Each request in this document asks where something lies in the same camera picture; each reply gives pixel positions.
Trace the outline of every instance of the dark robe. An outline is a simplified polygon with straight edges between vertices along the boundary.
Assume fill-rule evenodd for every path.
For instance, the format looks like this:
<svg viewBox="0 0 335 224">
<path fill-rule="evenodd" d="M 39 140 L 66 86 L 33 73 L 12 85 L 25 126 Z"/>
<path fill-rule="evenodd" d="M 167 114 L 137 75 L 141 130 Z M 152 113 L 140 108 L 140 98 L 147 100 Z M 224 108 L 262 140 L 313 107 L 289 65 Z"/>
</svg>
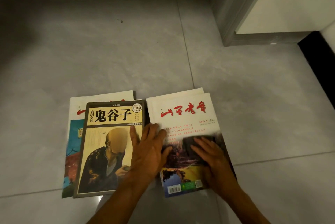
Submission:
<svg viewBox="0 0 335 224">
<path fill-rule="evenodd" d="M 122 167 L 125 152 L 116 156 L 116 164 L 112 172 L 107 176 L 108 159 L 105 156 L 106 147 L 94 150 L 87 157 L 82 172 L 78 193 L 101 192 L 115 190 L 118 186 L 118 178 L 115 171 Z"/>
</svg>

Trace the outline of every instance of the green label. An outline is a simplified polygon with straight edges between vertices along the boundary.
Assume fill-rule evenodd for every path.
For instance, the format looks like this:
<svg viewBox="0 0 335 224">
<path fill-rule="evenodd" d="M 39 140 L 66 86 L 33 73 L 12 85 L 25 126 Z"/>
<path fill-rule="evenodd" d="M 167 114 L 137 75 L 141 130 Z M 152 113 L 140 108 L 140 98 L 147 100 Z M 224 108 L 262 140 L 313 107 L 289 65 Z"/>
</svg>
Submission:
<svg viewBox="0 0 335 224">
<path fill-rule="evenodd" d="M 196 189 L 194 181 L 182 183 L 180 185 L 181 185 L 182 191 L 190 190 L 190 189 Z"/>
</svg>

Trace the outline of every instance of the hand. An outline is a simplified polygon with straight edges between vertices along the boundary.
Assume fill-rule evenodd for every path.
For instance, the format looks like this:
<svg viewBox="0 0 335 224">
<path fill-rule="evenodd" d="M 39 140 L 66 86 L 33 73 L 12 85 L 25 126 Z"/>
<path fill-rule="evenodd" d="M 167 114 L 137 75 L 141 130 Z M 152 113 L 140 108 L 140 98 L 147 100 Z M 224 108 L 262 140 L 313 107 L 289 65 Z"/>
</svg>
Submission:
<svg viewBox="0 0 335 224">
<path fill-rule="evenodd" d="M 120 167 L 118 170 L 115 171 L 115 175 L 117 176 L 123 176 L 128 173 L 128 171 L 124 170 L 123 168 L 126 167 L 127 165 L 123 165 Z"/>
<path fill-rule="evenodd" d="M 130 127 L 133 156 L 129 172 L 136 174 L 136 179 L 143 179 L 147 185 L 165 165 L 166 158 L 172 150 L 172 147 L 168 147 L 161 153 L 166 131 L 161 129 L 157 133 L 158 128 L 157 123 L 148 124 L 143 129 L 141 140 L 139 140 L 135 126 Z"/>
<path fill-rule="evenodd" d="M 204 137 L 194 138 L 194 141 L 202 149 L 192 145 L 191 148 L 209 165 L 204 168 L 205 179 L 209 186 L 225 201 L 232 199 L 237 192 L 241 191 L 241 188 L 230 169 L 224 152 L 216 143 Z"/>
</svg>

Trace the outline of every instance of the black baseboard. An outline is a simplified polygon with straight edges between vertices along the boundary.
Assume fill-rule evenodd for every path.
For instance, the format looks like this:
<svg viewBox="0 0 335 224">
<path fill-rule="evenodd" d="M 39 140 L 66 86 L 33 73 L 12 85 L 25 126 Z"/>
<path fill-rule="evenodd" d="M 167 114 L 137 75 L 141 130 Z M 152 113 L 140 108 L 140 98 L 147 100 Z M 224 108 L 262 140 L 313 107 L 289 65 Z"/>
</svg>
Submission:
<svg viewBox="0 0 335 224">
<path fill-rule="evenodd" d="M 313 31 L 298 45 L 335 108 L 335 53 L 319 31 Z"/>
</svg>

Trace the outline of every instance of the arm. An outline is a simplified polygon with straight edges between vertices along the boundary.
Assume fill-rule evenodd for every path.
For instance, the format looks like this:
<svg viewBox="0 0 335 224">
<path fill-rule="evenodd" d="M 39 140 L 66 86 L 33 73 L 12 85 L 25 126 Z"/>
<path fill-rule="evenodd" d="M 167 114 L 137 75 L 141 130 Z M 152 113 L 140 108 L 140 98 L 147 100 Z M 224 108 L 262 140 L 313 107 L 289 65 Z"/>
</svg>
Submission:
<svg viewBox="0 0 335 224">
<path fill-rule="evenodd" d="M 162 129 L 156 135 L 157 129 L 158 124 L 148 124 L 143 129 L 141 141 L 139 141 L 135 127 L 130 127 L 133 144 L 131 169 L 114 194 L 87 224 L 125 224 L 128 222 L 141 195 L 165 165 L 166 158 L 171 151 L 171 148 L 167 148 L 161 154 L 166 131 Z"/>
<path fill-rule="evenodd" d="M 228 203 L 242 224 L 270 224 L 237 183 L 220 147 L 204 137 L 194 140 L 202 149 L 191 148 L 209 165 L 204 169 L 209 186 Z"/>
</svg>

